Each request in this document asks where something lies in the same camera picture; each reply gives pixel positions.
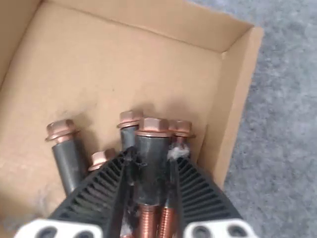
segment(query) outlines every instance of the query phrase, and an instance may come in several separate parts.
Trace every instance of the gray carpet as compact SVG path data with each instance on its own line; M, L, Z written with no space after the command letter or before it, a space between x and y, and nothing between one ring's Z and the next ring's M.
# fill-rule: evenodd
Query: gray carpet
M264 28L225 192L262 238L317 237L317 0L196 0Z

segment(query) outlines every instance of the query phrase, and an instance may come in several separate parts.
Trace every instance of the cardboard box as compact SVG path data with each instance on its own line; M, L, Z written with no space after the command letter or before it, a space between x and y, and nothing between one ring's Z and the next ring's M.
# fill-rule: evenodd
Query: cardboard box
M119 149L130 108L194 124L223 185L263 31L182 0L0 0L1 217L64 198L46 125L71 117L90 153Z

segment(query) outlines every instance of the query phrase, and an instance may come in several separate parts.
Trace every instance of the cardboard box flap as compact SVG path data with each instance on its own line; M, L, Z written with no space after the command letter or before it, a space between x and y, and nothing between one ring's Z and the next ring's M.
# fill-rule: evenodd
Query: cardboard box flap
M219 186L223 186L229 168L262 37L262 28L252 28L224 53L217 93L198 161L201 167L213 174Z
M182 0L51 1L217 52L226 51L253 27L228 14Z

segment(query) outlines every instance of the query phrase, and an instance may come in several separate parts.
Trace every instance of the bolt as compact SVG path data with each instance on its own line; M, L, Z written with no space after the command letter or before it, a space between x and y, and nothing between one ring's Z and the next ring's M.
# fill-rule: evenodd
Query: bolt
M140 238L155 238L157 234L157 207L140 205Z
M174 233L173 226L174 209L164 207L158 229L158 238L172 238Z
M46 130L48 136L45 140L54 140L56 144L72 139L79 132L71 119L54 121L47 125Z
M94 153L91 158L93 164L88 168L88 171L94 171L99 169L105 162L113 159L115 157L115 149L110 148L105 151L98 151Z
M124 128L139 124L139 120L143 117L143 112L139 110L129 110L120 113L120 123L118 128Z
M142 118L139 123L139 130L136 135L147 137L170 137L167 119L160 118Z
M180 137L193 137L192 123L187 120L170 120L169 130Z

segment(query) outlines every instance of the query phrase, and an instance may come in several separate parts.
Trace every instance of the bolt thread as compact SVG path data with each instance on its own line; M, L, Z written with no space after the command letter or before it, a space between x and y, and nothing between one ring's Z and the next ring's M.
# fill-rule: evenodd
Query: bolt thread
M158 230L159 238L172 238L173 237L173 221L174 221L174 209L164 207Z
M155 238L156 233L156 207L141 205L140 238Z

